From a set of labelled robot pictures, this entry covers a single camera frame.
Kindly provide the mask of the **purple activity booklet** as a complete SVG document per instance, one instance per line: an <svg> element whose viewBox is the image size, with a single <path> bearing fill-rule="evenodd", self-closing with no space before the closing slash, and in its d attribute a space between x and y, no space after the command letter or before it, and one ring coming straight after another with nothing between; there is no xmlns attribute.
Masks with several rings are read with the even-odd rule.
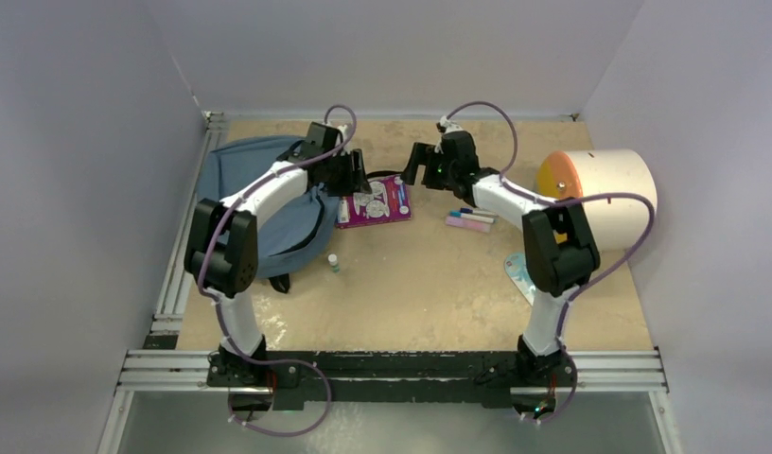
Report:
<svg viewBox="0 0 772 454"><path fill-rule="evenodd" d="M355 193L340 199L336 227L366 227L412 219L407 185L398 175L369 182L371 193Z"/></svg>

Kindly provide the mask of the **blue student backpack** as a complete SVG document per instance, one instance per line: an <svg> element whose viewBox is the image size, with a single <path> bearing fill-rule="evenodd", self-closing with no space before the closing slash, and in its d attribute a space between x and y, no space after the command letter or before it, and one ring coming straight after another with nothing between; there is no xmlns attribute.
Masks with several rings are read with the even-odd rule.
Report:
<svg viewBox="0 0 772 454"><path fill-rule="evenodd" d="M191 216L184 269L203 295L235 297L263 279L281 292L329 243L341 199L373 179L360 149L333 139L241 139L213 155L210 191Z"/></svg>

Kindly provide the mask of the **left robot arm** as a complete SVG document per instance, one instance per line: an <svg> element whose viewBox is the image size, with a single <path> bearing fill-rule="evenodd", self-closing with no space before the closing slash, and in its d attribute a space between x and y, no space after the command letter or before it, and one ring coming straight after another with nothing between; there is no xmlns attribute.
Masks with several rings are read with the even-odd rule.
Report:
<svg viewBox="0 0 772 454"><path fill-rule="evenodd" d="M356 127L313 122L302 138L244 139L219 149L235 153L265 146L269 151L249 173L251 183L220 200L203 199L195 205L184 255L185 271L194 276L217 314L222 365L230 367L242 386L261 383L267 367L276 363L266 357L248 292L259 269L258 234L290 202L314 195L319 184L334 196L363 188L360 152L346 148Z"/></svg>

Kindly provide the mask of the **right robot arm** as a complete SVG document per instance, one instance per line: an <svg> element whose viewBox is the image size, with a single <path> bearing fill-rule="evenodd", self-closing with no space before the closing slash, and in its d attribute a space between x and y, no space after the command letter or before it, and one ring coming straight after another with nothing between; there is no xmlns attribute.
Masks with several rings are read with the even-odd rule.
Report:
<svg viewBox="0 0 772 454"><path fill-rule="evenodd" d="M564 360L564 311L576 290L599 268L601 257L579 202L558 202L510 185L481 166L467 131L448 131L437 144L416 142L402 172L404 183L446 190L473 208L496 214L522 234L525 267L536 294L518 339L516 371L537 385Z"/></svg>

